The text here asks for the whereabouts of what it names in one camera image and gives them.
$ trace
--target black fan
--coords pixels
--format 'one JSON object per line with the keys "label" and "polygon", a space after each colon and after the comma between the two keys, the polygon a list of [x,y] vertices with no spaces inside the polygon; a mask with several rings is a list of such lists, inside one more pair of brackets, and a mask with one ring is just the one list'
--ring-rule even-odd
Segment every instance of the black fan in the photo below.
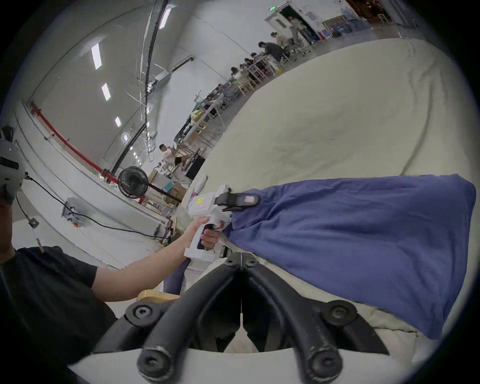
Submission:
{"label": "black fan", "polygon": [[160,188],[148,182],[148,177],[145,171],[138,167],[125,168],[119,174],[119,189],[129,199],[136,199],[142,197],[147,192],[148,187],[155,191],[168,196],[179,203],[181,200],[178,197],[172,196],[170,193],[162,191]]}

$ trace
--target blue towel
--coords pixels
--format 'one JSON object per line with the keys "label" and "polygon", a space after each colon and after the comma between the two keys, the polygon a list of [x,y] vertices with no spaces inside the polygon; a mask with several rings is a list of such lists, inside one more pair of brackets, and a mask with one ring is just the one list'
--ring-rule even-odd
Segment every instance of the blue towel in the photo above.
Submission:
{"label": "blue towel", "polygon": [[438,338],[463,284],[475,187],[458,175],[306,180],[249,190],[229,239],[326,292]]}

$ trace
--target black cable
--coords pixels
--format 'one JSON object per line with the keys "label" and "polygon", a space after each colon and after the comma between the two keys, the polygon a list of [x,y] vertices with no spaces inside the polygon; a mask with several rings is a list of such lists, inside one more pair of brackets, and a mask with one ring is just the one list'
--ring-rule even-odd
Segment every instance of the black cable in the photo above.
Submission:
{"label": "black cable", "polygon": [[22,211],[22,213],[25,215],[26,219],[27,219],[28,221],[30,221],[30,218],[28,217],[28,215],[25,213],[24,209],[23,209],[22,206],[20,205],[20,202],[18,201],[18,196],[17,196],[17,195],[15,195],[15,199],[17,199],[17,204],[18,204],[18,206],[20,207],[20,210]]}
{"label": "black cable", "polygon": [[167,239],[167,237],[164,237],[164,236],[147,235],[147,234],[145,234],[145,233],[142,233],[142,232],[139,232],[139,231],[135,231],[135,230],[132,230],[132,229],[123,229],[123,228],[109,227],[108,225],[103,225],[103,224],[99,223],[98,221],[92,219],[90,216],[83,215],[83,214],[81,214],[81,213],[78,213],[78,212],[75,212],[75,211],[71,210],[69,207],[67,207],[67,205],[66,205],[62,200],[60,200],[59,198],[57,198],[57,197],[55,197],[53,194],[51,194],[50,191],[47,190],[47,189],[46,189],[42,184],[40,184],[37,180],[34,180],[34,179],[31,178],[30,176],[26,176],[25,178],[26,178],[27,180],[31,180],[31,181],[33,181],[34,183],[36,183],[41,189],[43,189],[46,193],[48,193],[53,199],[57,200],[60,204],[62,204],[65,208],[67,208],[67,209],[68,209],[70,212],[72,212],[74,215],[86,217],[87,219],[92,220],[95,224],[98,224],[98,225],[100,225],[100,226],[103,227],[103,228],[114,229],[114,230],[123,231],[123,232],[138,233],[139,235],[144,235],[144,236],[151,237],[151,238],[155,238],[155,239]]}

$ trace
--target bed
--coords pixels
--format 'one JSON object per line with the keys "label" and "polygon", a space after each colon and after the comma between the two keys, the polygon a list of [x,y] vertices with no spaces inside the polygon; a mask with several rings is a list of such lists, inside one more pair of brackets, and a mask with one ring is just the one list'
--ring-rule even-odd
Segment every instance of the bed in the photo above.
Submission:
{"label": "bed", "polygon": [[[422,40],[371,41],[312,59],[256,91],[197,177],[208,176],[206,193],[225,183],[241,192],[309,179],[458,173],[478,190],[479,128],[476,101],[450,57]],[[177,212],[180,222],[190,194]],[[474,281],[479,229],[476,206],[467,274],[444,334]],[[262,262],[305,297],[337,299]],[[419,332],[374,307],[356,306],[392,357],[414,359]]]}

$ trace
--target red pipe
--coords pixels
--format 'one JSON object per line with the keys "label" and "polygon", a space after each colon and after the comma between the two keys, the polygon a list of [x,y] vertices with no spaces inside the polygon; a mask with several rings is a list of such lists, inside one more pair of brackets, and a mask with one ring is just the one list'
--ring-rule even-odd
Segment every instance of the red pipe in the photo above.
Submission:
{"label": "red pipe", "polygon": [[[91,166],[93,169],[95,169],[96,171],[98,171],[98,173],[100,174],[103,174],[103,169],[100,168],[97,164],[95,164],[92,160],[90,160],[89,158],[85,157],[84,155],[82,155],[82,153],[77,149],[75,148],[72,144],[70,144],[67,140],[65,140],[63,138],[63,136],[61,134],[59,134],[57,132],[57,130],[55,128],[53,128],[53,126],[50,124],[50,122],[47,120],[47,118],[45,116],[43,116],[42,114],[42,110],[40,108],[38,108],[36,106],[36,104],[32,101],[30,102],[30,106],[32,107],[32,112],[33,113],[36,113],[38,115],[38,117],[40,117],[43,122],[47,125],[47,127],[50,128],[50,130],[60,139],[60,141],[62,143],[64,143],[67,147],[69,147],[79,158],[81,158],[85,163],[87,163],[89,166]],[[110,175],[109,173],[107,173],[105,175],[106,178],[109,178],[112,182],[118,184],[119,181],[117,180],[116,177]]]}

